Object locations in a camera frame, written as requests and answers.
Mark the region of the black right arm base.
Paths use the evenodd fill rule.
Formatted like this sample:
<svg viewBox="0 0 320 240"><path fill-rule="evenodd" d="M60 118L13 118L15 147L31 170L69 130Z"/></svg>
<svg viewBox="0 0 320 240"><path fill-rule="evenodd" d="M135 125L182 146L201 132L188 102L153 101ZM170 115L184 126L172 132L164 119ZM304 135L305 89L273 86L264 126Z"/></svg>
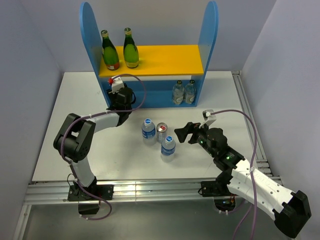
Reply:
<svg viewBox="0 0 320 240"><path fill-rule="evenodd" d="M204 198L212 197L214 206L218 210L232 211L236 207L235 196L229 192L225 185L217 180L201 181L198 194Z"/></svg>

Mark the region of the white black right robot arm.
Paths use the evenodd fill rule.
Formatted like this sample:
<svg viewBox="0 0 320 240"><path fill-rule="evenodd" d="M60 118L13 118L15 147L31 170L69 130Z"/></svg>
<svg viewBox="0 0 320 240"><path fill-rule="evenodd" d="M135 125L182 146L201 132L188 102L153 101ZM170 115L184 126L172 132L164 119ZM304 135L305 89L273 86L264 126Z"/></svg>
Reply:
<svg viewBox="0 0 320 240"><path fill-rule="evenodd" d="M237 195L264 211L275 226L287 237L296 238L311 218L308 197L302 191L294 192L250 166L250 162L228 145L221 128L209 128L188 122L176 128L180 143L191 135L189 144L199 144L221 170L215 180L202 181L199 194L203 197Z"/></svg>

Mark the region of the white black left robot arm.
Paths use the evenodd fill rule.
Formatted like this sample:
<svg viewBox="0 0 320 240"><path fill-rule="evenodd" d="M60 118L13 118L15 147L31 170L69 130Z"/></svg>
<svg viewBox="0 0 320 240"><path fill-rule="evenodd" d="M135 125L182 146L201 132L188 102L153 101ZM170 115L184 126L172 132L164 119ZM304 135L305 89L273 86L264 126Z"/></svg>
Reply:
<svg viewBox="0 0 320 240"><path fill-rule="evenodd" d="M136 101L133 90L126 85L115 93L107 94L111 97L111 105L105 112L92 117L68 114L53 141L53 147L69 164L75 181L81 185L79 194L86 200L95 198L98 193L97 178L88 160L94 134L121 126L128 119L132 104Z"/></svg>

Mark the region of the green glass bottle orange label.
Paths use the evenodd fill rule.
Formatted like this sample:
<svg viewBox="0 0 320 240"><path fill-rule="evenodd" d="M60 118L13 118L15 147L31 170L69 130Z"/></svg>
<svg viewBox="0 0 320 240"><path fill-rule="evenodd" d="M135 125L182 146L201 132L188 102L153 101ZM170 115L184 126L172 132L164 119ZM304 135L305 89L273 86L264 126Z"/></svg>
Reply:
<svg viewBox="0 0 320 240"><path fill-rule="evenodd" d="M120 67L120 60L117 50L111 42L107 30L101 31L101 37L103 61L109 70L115 71Z"/></svg>

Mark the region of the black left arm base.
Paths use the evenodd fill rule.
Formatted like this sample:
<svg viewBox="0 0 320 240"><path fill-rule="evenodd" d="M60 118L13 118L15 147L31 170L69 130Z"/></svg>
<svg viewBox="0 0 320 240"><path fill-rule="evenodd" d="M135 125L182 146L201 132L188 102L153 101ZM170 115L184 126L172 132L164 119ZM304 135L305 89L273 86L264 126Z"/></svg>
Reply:
<svg viewBox="0 0 320 240"><path fill-rule="evenodd" d="M78 203L78 213L85 216L96 215L100 210L103 199L110 201L113 198L114 185L112 184L98 184L93 187L93 193L87 194L76 183L69 187L67 196L68 202Z"/></svg>

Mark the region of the green glass bottle gold cap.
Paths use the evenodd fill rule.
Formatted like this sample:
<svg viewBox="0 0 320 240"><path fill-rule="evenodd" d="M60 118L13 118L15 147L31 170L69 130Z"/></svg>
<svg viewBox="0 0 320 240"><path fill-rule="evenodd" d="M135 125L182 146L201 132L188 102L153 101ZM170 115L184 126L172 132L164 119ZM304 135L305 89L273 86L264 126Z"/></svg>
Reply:
<svg viewBox="0 0 320 240"><path fill-rule="evenodd" d="M139 65L139 51L133 40L131 28L126 27L124 33L123 57L126 66L133 69Z"/></svg>

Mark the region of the blue label water bottle front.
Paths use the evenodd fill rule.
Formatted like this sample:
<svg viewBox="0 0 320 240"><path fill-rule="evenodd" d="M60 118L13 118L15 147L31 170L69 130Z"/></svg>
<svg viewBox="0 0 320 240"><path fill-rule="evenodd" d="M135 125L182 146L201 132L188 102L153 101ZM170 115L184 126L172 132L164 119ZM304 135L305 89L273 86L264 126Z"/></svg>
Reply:
<svg viewBox="0 0 320 240"><path fill-rule="evenodd" d="M175 156L176 142L172 136L167 136L161 143L161 159L165 163L172 162Z"/></svg>

